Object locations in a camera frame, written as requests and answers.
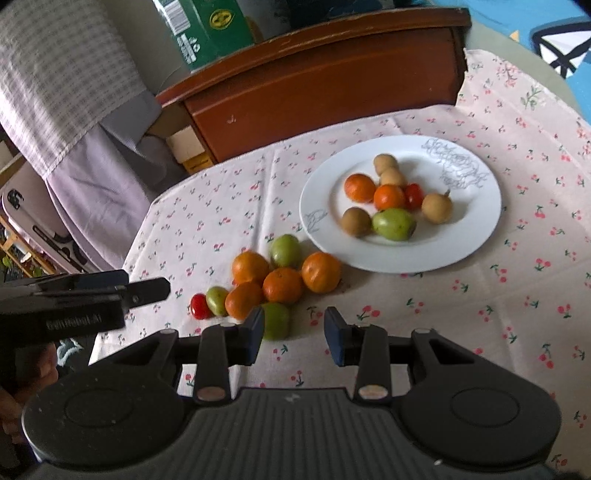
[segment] cherry tomato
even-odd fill
[[[205,320],[213,317],[212,311],[207,306],[207,300],[203,293],[197,293],[193,295],[190,305],[191,315],[197,320]]]
[[[423,190],[418,183],[411,183],[410,185],[407,185],[407,187],[404,189],[404,194],[407,198],[407,209],[417,210],[423,204],[425,195],[423,194]]]

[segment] floral tablecloth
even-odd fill
[[[495,173],[503,208],[491,239],[462,262],[429,273],[345,268],[337,291],[308,294],[292,308],[288,340],[263,342],[254,366],[233,368],[233,389],[352,388],[356,368],[336,367],[324,341],[327,306],[349,323],[374,323],[391,335],[434,327],[550,392],[563,426],[549,461],[591,474],[591,128],[515,66],[485,51],[466,55],[469,71],[454,107],[304,134],[210,168],[162,195],[125,268],[132,280],[168,278],[172,295],[134,310],[125,330],[99,337],[92,359],[165,327],[198,335],[217,322],[194,320],[191,296],[212,285],[231,287],[231,262],[244,249],[268,255],[279,235],[306,239],[300,193],[331,155],[383,135],[432,135],[471,150]],[[187,367],[181,393],[190,393],[193,373]],[[395,392],[404,393],[405,369],[392,367],[392,374]]]

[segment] orange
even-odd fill
[[[225,307],[228,315],[244,322],[251,310],[263,302],[261,287],[253,282],[238,285],[226,297]]]
[[[354,173],[345,180],[345,195],[354,202],[371,203],[374,193],[374,181],[363,173]]]
[[[396,185],[380,185],[374,194],[374,205],[378,210],[405,208],[404,191]]]
[[[299,272],[293,268],[282,267],[267,275],[262,290],[267,301],[291,305],[304,293],[304,285]]]
[[[311,254],[301,266],[301,277],[314,293],[333,291],[340,282],[340,262],[330,254]]]
[[[251,281],[262,285],[270,271],[269,262],[256,252],[246,250],[232,262],[234,283],[240,285]]]

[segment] green box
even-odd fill
[[[236,0],[152,0],[191,71],[252,45]]]

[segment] blue surface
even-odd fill
[[[559,25],[590,21],[573,0],[434,0],[443,7],[467,7],[472,18],[504,35],[519,31],[519,43],[535,52],[534,32]],[[591,119],[591,53],[566,79],[583,116]]]

